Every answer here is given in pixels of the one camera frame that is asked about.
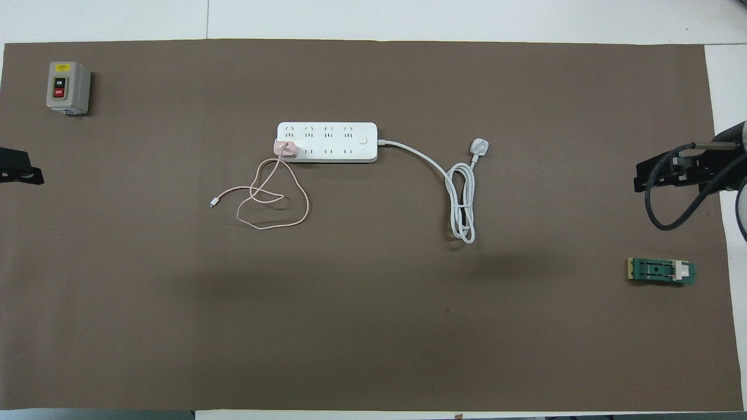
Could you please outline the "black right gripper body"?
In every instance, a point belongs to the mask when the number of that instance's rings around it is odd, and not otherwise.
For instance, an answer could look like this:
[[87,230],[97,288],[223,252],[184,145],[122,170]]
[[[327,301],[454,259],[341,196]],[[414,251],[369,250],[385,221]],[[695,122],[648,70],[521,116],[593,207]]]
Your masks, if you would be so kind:
[[736,145],[696,145],[700,154],[685,155],[679,151],[672,158],[672,169],[680,184],[706,184],[736,159]]

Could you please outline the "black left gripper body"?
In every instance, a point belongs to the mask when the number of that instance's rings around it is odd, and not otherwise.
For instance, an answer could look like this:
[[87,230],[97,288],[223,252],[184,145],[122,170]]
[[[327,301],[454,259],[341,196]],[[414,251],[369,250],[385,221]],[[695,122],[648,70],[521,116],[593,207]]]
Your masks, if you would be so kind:
[[0,155],[1,170],[30,170],[29,154],[26,151],[2,147]]

